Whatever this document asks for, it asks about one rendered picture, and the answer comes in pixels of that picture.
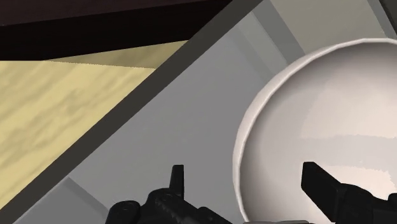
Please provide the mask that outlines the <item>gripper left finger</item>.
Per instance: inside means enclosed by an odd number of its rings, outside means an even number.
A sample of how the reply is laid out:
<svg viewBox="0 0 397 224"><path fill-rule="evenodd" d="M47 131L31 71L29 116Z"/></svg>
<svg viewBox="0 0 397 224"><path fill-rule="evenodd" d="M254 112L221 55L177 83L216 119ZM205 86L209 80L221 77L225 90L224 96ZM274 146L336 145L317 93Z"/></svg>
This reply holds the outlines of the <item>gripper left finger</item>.
<svg viewBox="0 0 397 224"><path fill-rule="evenodd" d="M232 224L207 207L194 207L184 194L184 166L173 165L169 187L150 192L143 205L134 200L117 202L105 224Z"/></svg>

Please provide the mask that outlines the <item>white bowl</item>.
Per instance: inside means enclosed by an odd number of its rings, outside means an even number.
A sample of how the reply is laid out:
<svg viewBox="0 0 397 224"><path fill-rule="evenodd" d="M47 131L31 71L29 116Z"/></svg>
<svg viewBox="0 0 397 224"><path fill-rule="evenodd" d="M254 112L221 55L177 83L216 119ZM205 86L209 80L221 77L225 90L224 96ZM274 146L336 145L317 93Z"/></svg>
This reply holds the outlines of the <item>white bowl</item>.
<svg viewBox="0 0 397 224"><path fill-rule="evenodd" d="M306 161L376 197L397 193L397 40L322 48L257 94L233 151L243 219L331 224L301 189Z"/></svg>

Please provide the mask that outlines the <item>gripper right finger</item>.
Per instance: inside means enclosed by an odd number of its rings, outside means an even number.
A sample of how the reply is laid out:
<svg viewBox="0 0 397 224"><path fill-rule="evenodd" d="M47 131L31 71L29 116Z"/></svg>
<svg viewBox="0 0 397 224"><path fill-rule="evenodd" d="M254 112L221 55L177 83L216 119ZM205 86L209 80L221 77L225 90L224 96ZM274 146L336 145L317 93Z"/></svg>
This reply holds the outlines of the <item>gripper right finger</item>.
<svg viewBox="0 0 397 224"><path fill-rule="evenodd" d="M334 224L397 224L397 193L374 197L356 185L341 183L315 162L304 162L301 188Z"/></svg>

